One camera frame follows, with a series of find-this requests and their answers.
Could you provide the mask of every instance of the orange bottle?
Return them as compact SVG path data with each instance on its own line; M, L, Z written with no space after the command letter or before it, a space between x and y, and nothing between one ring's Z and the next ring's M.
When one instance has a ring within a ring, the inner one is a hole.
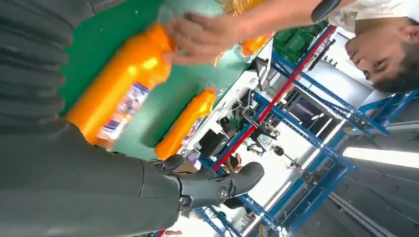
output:
M252 56L269 42L271 35L263 35L240 44L243 56Z
M165 82L171 64L163 58L173 45L155 24L128 39L66 118L86 140L110 148L150 91Z
M215 89L209 88L203 90L189 102L164 139L154 148L156 155L161 160L178 153L187 144L201 121L211 114L212 105L216 99Z

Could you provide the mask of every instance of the black hair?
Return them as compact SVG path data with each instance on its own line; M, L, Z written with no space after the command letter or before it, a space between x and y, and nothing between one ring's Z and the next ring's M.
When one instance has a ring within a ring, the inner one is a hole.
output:
M419 23L410 19L412 25ZM374 84L374 88L387 93L401 93L419 89L419 44L405 43L405 57L400 63L402 70L391 78L385 78Z

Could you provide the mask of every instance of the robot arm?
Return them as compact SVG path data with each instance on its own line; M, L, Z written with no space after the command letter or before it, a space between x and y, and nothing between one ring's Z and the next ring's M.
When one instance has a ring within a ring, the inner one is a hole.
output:
M258 165L246 177L176 175L91 146L59 118L58 69L72 29L119 2L0 0L0 236L136 236L170 227L183 208L246 192L263 175Z

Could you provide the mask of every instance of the green mat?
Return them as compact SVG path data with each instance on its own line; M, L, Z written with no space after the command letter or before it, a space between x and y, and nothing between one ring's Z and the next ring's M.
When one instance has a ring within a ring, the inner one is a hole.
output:
M175 14L185 11L204 14L221 12L214 0L128 0L82 23L74 32L74 44L67 49L70 63L61 69L67 77L66 85L60 89L66 99L65 112L120 45L157 20L159 7L163 3L167 4L168 9L174 9L172 12ZM238 59L232 50L215 68L210 65L174 66L168 81L152 91L115 149L137 158L156 158L153 147L188 102L208 84L224 88L225 91L246 68L246 63Z

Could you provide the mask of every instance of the robotic hand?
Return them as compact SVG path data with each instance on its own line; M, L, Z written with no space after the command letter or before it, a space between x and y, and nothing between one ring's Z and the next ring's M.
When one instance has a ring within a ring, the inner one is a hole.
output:
M250 191L264 175L263 167L257 162L247 164L239 173L221 176L208 168L202 167L194 174L175 174L173 171L183 164L181 155L173 155L165 161L154 160L151 163L161 173L179 183L180 209L195 209L217 205Z

